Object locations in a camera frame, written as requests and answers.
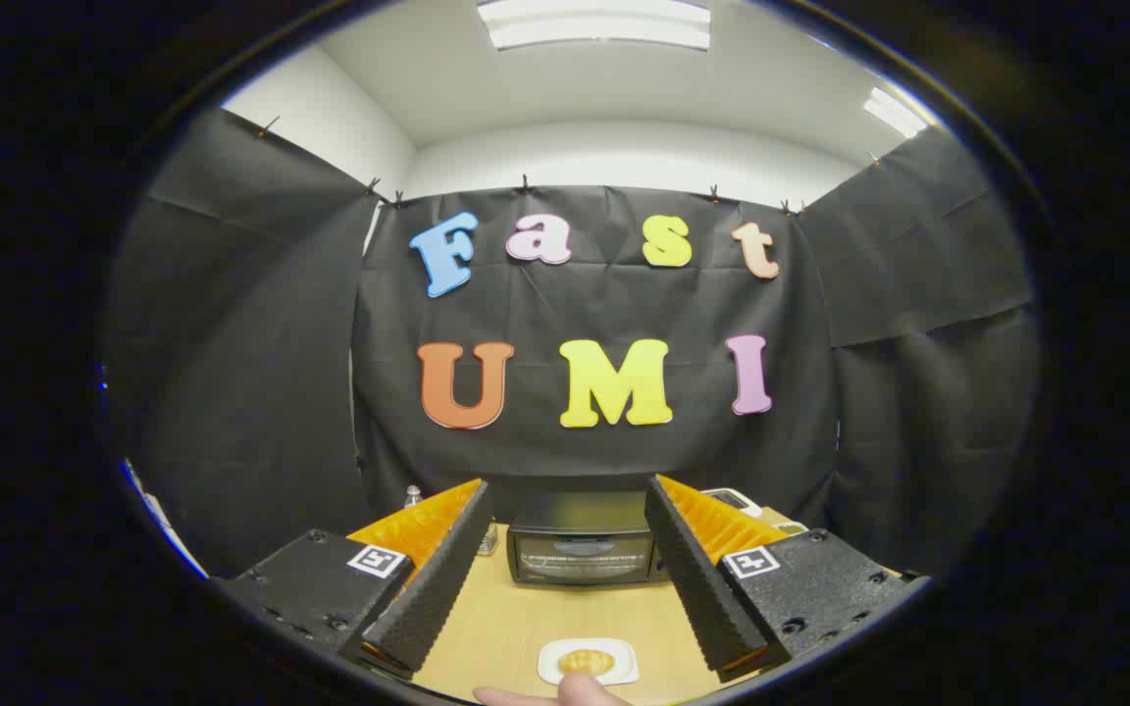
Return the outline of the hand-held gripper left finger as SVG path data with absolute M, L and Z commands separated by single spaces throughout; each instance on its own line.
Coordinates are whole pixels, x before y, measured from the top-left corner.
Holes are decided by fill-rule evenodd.
M 287 637 L 409 680 L 447 622 L 490 518 L 489 485 L 471 479 L 348 535 L 311 529 L 217 584 Z

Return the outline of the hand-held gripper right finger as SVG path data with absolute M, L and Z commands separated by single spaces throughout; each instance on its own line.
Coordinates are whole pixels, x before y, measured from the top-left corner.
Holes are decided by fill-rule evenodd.
M 667 477 L 644 514 L 705 665 L 728 682 L 812 660 L 924 589 L 825 529 L 788 533 Z

